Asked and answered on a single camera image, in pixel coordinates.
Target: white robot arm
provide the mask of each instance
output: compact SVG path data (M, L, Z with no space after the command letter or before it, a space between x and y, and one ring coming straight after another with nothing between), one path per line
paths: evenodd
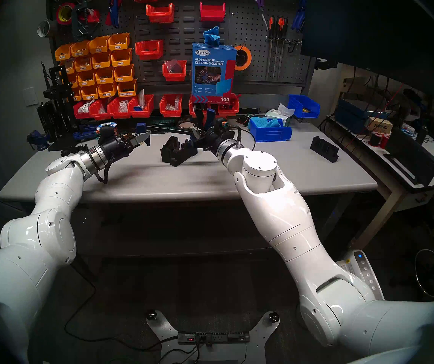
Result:
M434 302L384 301L378 285L337 265L318 238L306 202L276 159L242 147L240 136L234 140L228 132L212 128L201 137L206 141L202 147L234 176L256 228L288 267L300 294L301 316L313 336L323 346L340 342L363 356L418 345L424 329L434 325Z
M9 221L0 235L0 340L21 362L28 362L30 331L59 268L75 258L70 215L86 179L128 156L149 132L114 135L101 130L99 144L55 160L35 194L31 215Z

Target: light switch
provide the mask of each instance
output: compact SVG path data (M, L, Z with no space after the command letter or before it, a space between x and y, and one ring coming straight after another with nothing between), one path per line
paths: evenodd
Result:
M23 100L27 107L33 104L38 104L38 99L36 98L35 89L33 87L25 88L24 90L21 90L21 93L23 94Z

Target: blue cloth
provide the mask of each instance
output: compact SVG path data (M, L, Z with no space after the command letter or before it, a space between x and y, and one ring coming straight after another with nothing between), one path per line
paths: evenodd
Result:
M210 47L218 47L220 45L219 26L215 26L210 30L203 32L203 39L205 44Z
M274 119L268 119L265 117L252 117L250 119L256 125L258 128L279 128L281 125L279 124L279 121L277 118Z

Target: pegboard wall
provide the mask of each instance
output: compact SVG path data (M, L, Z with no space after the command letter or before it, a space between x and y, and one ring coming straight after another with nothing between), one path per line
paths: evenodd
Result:
M200 1L208 5L226 3L224 22L200 22ZM293 52L288 52L288 43L267 41L267 31L261 12L253 0L158 0L153 6L175 5L173 23L150 23L146 16L146 4L133 0L123 0L119 10L118 29L105 25L109 12L109 0L91 0L88 7L97 9L101 14L101 25L95 36L130 33L131 47L134 43L145 40L164 40L164 54L159 60L142 61L134 53L134 75L139 86L161 84L191 84L192 43L203 43L203 32L219 26L221 44L240 46L244 44L252 54L251 65L242 71L235 71L234 85L239 83L287 84L301 86L311 78L309 72L310 57L300 55L301 45L296 45ZM276 18L288 18L286 39L301 41L301 34L291 29L296 13L298 0L265 0L264 16L268 20L271 15ZM55 39L56 47L73 42L71 26L59 26ZM166 60L187 60L187 77L184 82L166 82L162 76L162 63Z

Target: blue storage bin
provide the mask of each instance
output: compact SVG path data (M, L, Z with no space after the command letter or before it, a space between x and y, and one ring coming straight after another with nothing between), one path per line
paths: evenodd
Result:
M291 138L292 129L287 126L283 126L283 120L278 119L280 128L258 128L252 120L249 120L248 128L252 133L256 142L276 142L276 141L287 141Z
M320 104L306 95L288 95L288 108L295 110L297 118L317 118L320 115Z
M364 125L369 118L369 114L344 99L340 99L335 108L335 120L355 134L365 133ZM386 119L389 114L376 112L371 116Z

